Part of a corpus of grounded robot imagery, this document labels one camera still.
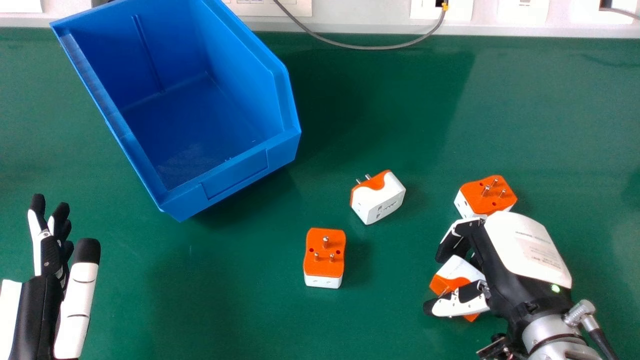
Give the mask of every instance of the blue plastic bin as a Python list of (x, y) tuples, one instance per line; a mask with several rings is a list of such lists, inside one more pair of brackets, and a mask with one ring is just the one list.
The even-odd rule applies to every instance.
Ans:
[(51, 27), (176, 220), (294, 159), (300, 123), (287, 70), (219, 0), (120, 0)]

